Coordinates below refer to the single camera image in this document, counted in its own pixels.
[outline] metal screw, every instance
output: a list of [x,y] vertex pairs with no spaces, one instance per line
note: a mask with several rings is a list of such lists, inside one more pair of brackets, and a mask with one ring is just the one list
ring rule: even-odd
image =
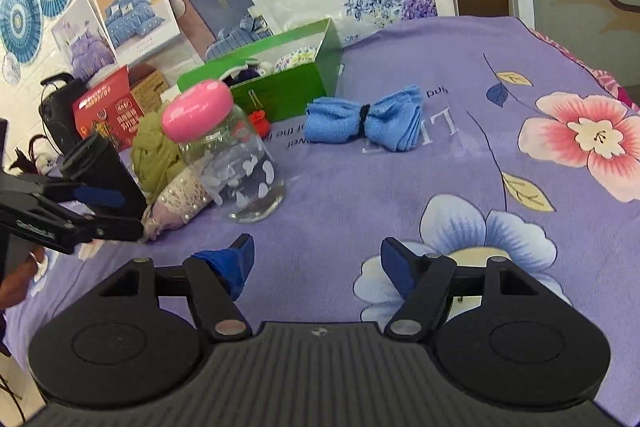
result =
[[311,334],[314,337],[324,337],[329,334],[329,330],[327,328],[319,327],[311,330]]
[[391,324],[391,326],[389,326],[389,329],[396,335],[410,337],[411,335],[419,333],[422,329],[422,326],[420,325],[420,322],[412,321],[411,319],[401,319]]
[[246,324],[236,319],[227,319],[226,321],[220,321],[216,324],[216,331],[226,337],[239,335],[240,333],[244,333],[245,330]]

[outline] purple bedsheet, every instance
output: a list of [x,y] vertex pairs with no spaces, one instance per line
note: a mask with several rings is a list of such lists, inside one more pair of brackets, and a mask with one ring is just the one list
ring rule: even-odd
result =
[[[275,125],[268,147],[288,194],[273,216],[238,225],[210,208],[155,243],[105,245],[84,263],[60,256],[41,291],[6,312],[5,342],[21,365],[35,330],[125,261],[176,264],[242,232],[256,257],[238,306],[254,327],[383,324],[400,304],[378,257],[391,235],[459,263],[508,255],[569,301],[612,348],[599,403],[637,423],[640,118],[511,18],[398,23],[346,49],[343,62],[339,94],[351,100],[422,87],[415,150],[308,144],[303,118]],[[188,316],[180,299],[162,305]]]

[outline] floor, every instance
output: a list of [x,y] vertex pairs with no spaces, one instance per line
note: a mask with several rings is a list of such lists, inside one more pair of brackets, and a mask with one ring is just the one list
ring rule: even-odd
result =
[[[44,401],[33,379],[28,379],[26,389],[23,396],[18,399],[18,404],[27,419],[44,407]],[[0,391],[0,423],[5,427],[22,425],[22,418],[14,401],[4,391]]]

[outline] black speaker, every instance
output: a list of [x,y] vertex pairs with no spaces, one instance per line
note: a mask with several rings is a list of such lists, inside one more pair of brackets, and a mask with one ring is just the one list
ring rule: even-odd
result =
[[38,112],[47,127],[53,142],[63,154],[82,141],[76,130],[73,103],[87,92],[84,82],[69,73],[58,73],[41,81],[41,86],[63,80],[65,86],[59,87],[45,98]]

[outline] green box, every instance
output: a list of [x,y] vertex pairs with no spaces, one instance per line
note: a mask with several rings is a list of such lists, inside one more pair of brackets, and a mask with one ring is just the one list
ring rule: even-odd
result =
[[254,78],[231,88],[234,100],[247,114],[256,109],[250,96],[250,91],[253,91],[269,121],[277,122],[299,116],[305,113],[306,105],[313,99],[335,95],[342,46],[331,19],[267,37],[207,62],[183,74],[178,79],[178,89],[185,92],[198,82],[219,78],[226,70],[244,65],[247,58],[275,64],[280,57],[301,46],[313,46],[317,49],[313,62]]

